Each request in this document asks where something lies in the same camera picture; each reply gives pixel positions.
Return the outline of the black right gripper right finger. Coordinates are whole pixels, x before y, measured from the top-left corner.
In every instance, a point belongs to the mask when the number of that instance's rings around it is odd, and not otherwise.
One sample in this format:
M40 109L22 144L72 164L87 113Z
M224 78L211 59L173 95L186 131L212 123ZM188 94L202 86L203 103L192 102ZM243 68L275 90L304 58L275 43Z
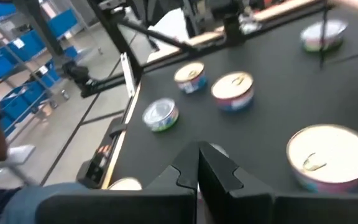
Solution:
M198 181L216 223L358 224L358 194L285 194L199 143Z

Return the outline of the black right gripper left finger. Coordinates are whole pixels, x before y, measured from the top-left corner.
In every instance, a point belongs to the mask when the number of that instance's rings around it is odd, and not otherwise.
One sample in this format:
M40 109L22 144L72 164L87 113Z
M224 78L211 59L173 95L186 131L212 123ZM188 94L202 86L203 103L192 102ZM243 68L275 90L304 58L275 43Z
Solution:
M54 195L36 211L44 224L195 223L198 145L187 144L142 190L85 190Z

